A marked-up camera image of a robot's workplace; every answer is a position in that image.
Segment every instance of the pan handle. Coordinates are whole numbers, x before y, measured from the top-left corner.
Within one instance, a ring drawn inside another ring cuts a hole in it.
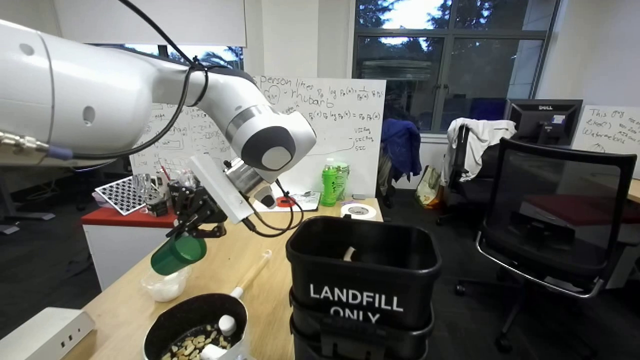
[[[244,289],[248,288],[253,282],[253,280],[255,280],[255,278],[260,274],[262,269],[267,265],[267,263],[271,259],[271,255],[272,255],[271,250],[267,250],[264,253],[262,253],[262,258],[260,259],[260,261],[256,265],[254,265],[253,268],[251,268],[251,270],[249,270],[248,273],[246,273],[246,275],[243,277],[242,280],[240,280],[236,288],[233,291],[231,291],[230,295],[235,297],[236,299],[240,299],[240,297],[242,297],[242,295],[244,294]]]

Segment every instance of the red desk top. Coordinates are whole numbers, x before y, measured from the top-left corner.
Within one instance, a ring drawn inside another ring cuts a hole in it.
[[[526,200],[575,226],[611,223],[613,199],[579,195],[534,195],[526,197]],[[622,222],[640,223],[640,209],[625,206]]]
[[[154,217],[136,210],[127,216],[122,216],[116,209],[99,208],[82,217],[83,225],[136,226],[136,227],[164,227],[171,229],[176,216],[170,212],[163,217]]]

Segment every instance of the power strip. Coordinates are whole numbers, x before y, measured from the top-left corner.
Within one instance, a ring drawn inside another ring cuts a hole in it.
[[[47,307],[0,340],[0,354],[11,360],[60,360],[94,327],[83,310]]]

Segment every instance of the stacked bins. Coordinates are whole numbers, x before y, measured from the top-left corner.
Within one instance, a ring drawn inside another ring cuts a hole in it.
[[[418,360],[433,330],[440,254],[422,229],[334,217],[287,242],[297,360]]]

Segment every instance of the frying pan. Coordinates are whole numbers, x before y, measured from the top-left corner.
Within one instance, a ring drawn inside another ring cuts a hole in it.
[[[230,315],[236,321],[236,331],[230,337],[231,347],[220,360],[235,359],[238,355],[248,356],[249,344],[246,339],[247,310],[239,298],[253,280],[260,274],[271,258],[267,250],[262,259],[245,275],[231,294],[208,293],[182,301],[160,314],[145,336],[143,356],[145,360],[160,360],[177,340],[194,334],[204,333],[201,328],[213,326],[223,315]]]

